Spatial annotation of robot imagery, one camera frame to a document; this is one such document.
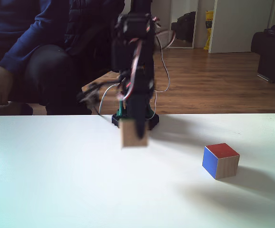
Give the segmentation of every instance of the black bag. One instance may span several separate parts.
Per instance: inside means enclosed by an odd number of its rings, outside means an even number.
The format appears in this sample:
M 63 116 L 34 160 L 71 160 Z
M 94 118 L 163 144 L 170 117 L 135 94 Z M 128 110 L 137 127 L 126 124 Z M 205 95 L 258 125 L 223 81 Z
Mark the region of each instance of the black bag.
M 196 12 L 186 13 L 171 24 L 171 30 L 176 32 L 176 39 L 193 42 Z

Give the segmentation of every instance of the knee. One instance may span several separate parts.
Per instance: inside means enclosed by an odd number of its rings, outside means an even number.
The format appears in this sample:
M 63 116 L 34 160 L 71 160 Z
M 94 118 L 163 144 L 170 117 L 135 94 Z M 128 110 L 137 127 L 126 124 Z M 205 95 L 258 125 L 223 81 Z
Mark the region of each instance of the knee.
M 62 48 L 46 45 L 32 55 L 26 76 L 39 85 L 56 85 L 68 80 L 74 70 L 72 58 Z

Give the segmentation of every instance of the blue sweater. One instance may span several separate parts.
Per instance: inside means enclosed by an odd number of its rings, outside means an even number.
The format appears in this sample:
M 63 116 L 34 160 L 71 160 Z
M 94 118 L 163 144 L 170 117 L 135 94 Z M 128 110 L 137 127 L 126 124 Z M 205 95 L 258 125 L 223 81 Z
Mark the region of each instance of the blue sweater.
M 64 40 L 69 0 L 0 0 L 0 66 L 22 74 L 39 46 Z

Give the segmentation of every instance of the wooden block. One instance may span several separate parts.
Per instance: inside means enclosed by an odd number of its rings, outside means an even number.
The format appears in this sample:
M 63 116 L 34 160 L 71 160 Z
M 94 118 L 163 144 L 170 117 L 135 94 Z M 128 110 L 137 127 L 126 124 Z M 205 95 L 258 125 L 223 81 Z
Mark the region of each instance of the wooden block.
M 240 155 L 226 143 L 206 146 L 203 167 L 214 179 L 232 177 L 237 174 Z
M 145 126 L 145 134 L 142 139 L 137 135 L 135 121 L 131 119 L 120 120 L 120 130 L 122 136 L 123 147 L 139 147 L 148 146 L 148 126 Z

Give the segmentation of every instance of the red face of cube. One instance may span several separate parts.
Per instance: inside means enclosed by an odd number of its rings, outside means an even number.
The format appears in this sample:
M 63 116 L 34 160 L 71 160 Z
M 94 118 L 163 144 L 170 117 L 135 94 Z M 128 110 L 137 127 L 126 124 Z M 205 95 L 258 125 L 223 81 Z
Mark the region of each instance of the red face of cube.
M 239 154 L 234 151 L 226 143 L 207 146 L 207 148 L 218 158 L 228 158 L 233 156 L 238 156 Z

